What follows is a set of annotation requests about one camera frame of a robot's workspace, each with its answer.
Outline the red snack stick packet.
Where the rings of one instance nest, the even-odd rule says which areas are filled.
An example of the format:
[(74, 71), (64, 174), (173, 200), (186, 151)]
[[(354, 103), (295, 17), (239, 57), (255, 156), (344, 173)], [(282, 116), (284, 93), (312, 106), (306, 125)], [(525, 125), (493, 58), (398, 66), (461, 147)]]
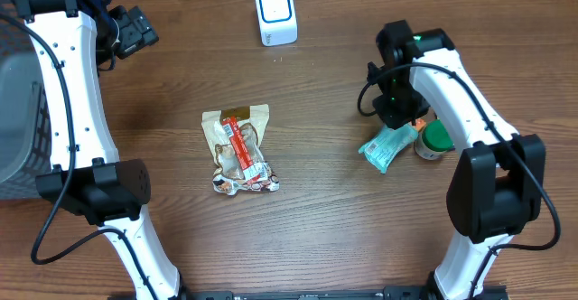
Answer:
[(247, 121), (240, 125), (236, 117), (225, 117), (221, 125), (234, 149), (243, 179), (249, 185), (266, 180), (268, 173), (259, 155), (258, 135), (252, 124)]

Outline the mint green tissue packet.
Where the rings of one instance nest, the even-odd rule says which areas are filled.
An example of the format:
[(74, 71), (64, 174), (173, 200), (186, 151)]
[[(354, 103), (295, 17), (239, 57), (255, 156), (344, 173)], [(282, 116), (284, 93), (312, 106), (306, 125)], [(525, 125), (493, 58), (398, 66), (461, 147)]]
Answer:
[(417, 137), (418, 132), (410, 124), (398, 129), (383, 126), (371, 140), (359, 148), (358, 153), (364, 155), (381, 173), (386, 173), (397, 154)]

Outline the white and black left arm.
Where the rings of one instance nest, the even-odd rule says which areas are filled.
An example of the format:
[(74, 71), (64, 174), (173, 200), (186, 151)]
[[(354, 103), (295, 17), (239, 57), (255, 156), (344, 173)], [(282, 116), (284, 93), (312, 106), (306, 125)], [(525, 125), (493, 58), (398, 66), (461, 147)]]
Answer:
[(32, 39), (50, 112), (51, 170), (36, 178), (37, 192), (54, 210), (85, 218), (109, 240), (135, 298), (187, 298), (152, 223), (145, 163), (120, 158), (99, 86), (101, 72), (155, 44), (158, 34), (140, 8), (112, 0), (11, 2), (11, 24)]

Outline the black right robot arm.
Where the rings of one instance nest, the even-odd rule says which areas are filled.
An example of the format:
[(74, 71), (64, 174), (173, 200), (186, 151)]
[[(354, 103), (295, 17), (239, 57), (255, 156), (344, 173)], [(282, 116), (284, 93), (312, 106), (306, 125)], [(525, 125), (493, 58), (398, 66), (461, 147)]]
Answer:
[(535, 220), (545, 195), (545, 146), (522, 136), (483, 97), (442, 29), (415, 33), (405, 20), (387, 23), (376, 37), (384, 61), (368, 64), (367, 84), (378, 85), (374, 114), (396, 131), (433, 111), (459, 162), (446, 206), (455, 228), (442, 263), (424, 286), (388, 286), (389, 299), (505, 299), (503, 286), (483, 281), (503, 249)]

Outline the green lid jar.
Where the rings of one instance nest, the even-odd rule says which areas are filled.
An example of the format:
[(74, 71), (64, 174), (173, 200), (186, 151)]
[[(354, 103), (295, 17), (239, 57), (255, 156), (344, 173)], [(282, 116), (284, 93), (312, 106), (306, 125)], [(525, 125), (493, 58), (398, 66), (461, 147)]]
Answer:
[(454, 143), (439, 119), (426, 124), (414, 141), (415, 153), (424, 160), (438, 160), (453, 149)]

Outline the orange snack packet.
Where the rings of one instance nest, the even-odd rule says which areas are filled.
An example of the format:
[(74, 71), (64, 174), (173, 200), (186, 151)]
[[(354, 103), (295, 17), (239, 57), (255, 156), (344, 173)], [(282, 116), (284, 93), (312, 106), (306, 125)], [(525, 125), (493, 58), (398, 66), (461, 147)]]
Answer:
[(413, 122), (410, 122), (410, 126), (416, 131), (420, 132), (427, 125), (426, 121), (422, 118), (418, 118)]

